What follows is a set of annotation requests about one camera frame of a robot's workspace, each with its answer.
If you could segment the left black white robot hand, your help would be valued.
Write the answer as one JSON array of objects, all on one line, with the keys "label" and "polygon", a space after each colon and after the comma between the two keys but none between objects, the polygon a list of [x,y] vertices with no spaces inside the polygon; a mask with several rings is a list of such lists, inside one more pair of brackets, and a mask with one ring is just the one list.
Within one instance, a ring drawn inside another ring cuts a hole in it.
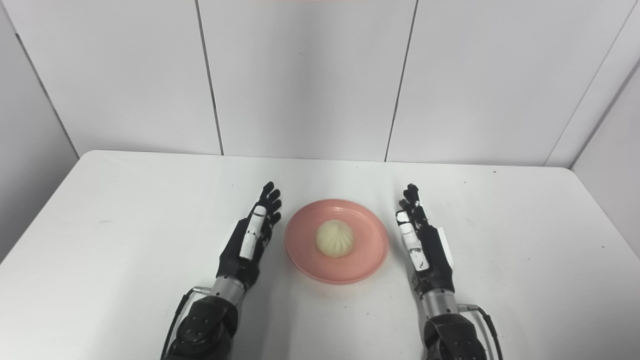
[{"label": "left black white robot hand", "polygon": [[275,183],[266,183],[249,214],[240,219],[219,256],[215,276],[238,281],[244,291],[253,287],[260,274],[259,264],[281,221],[281,191]]}]

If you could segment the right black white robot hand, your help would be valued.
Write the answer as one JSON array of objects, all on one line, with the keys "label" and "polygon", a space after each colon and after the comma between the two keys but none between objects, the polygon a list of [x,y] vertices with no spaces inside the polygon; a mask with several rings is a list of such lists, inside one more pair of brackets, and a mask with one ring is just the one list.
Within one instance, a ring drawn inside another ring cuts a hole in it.
[{"label": "right black white robot hand", "polygon": [[413,266],[413,291],[418,296],[434,290],[454,294],[453,267],[443,232],[429,222],[414,183],[409,183],[402,194],[395,220]]}]

